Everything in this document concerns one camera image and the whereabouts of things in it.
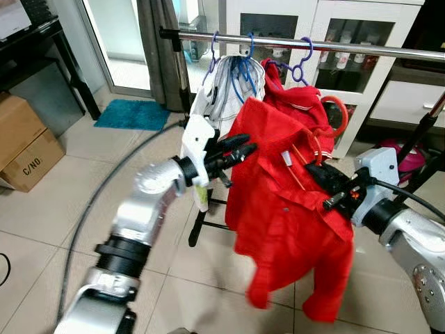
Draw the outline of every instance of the cardboard box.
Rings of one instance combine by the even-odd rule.
[[[46,129],[20,97],[0,94],[0,170]]]
[[[28,192],[65,153],[46,129],[1,172],[0,185]]]

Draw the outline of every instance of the pink object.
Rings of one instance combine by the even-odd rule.
[[[404,142],[397,141],[396,139],[390,138],[382,141],[379,146],[384,148],[395,148],[397,154],[402,150]],[[398,165],[398,172],[400,175],[400,182],[403,183],[412,177],[412,173],[418,171],[420,168],[425,166],[426,159],[423,156],[420,149],[414,147],[410,153],[404,158],[402,163]]]

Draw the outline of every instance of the robotic hand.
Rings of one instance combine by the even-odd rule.
[[[127,303],[138,293],[139,277],[161,229],[168,205],[191,185],[206,186],[223,170],[241,163],[257,146],[248,135],[217,142],[219,133],[193,115],[183,135],[183,158],[150,165],[135,178],[131,195],[119,206],[111,235],[97,245],[100,254],[89,269],[55,334],[132,333],[136,314]]]
[[[352,177],[324,163],[306,168],[332,195],[323,203],[326,210],[336,208],[356,227],[366,226],[380,236],[410,277],[432,333],[445,332],[445,228],[391,201],[392,191],[379,185],[398,184],[395,149],[369,150],[356,157]]]

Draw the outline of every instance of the drawer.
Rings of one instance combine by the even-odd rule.
[[[388,81],[370,117],[418,124],[444,91],[442,86]],[[439,114],[435,126],[445,127],[445,111]]]

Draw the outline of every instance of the cabinet door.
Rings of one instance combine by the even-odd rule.
[[[300,39],[309,36],[317,0],[227,0],[227,34]],[[248,54],[249,47],[227,44],[227,54]],[[306,50],[255,47],[253,58],[296,64]],[[291,73],[282,73],[282,83],[289,87]]]
[[[312,40],[401,47],[420,6],[399,3],[327,1],[318,3]],[[395,58],[315,51],[305,64],[308,82],[322,95],[335,95],[351,106],[348,128],[334,157],[344,157],[363,123]]]

